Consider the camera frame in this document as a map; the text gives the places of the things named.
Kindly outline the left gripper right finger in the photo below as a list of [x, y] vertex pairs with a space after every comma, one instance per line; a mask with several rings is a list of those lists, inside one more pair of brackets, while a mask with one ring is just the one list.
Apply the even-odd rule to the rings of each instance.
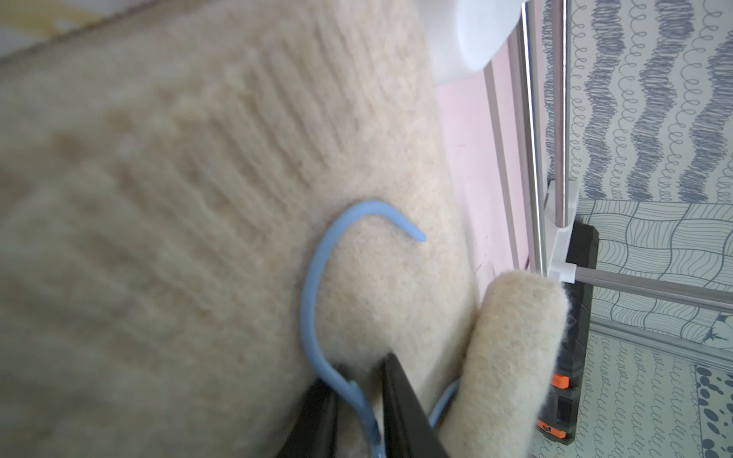
[[394, 353], [384, 358], [382, 370], [386, 456], [448, 457], [434, 427], [450, 404], [450, 387], [427, 415]]

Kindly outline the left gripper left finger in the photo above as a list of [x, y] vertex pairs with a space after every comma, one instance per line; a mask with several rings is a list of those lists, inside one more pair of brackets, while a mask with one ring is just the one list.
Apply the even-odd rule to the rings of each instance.
[[304, 403], [278, 458], [332, 458], [337, 450], [340, 398], [317, 380], [305, 393]]

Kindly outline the beige wool scarf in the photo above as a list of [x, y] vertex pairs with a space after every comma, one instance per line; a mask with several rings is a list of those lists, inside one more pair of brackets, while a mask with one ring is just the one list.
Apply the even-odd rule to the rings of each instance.
[[452, 457], [525, 457], [568, 301], [477, 297], [412, 1], [154, 1], [1, 61], [1, 453], [273, 457], [326, 358], [394, 353]]

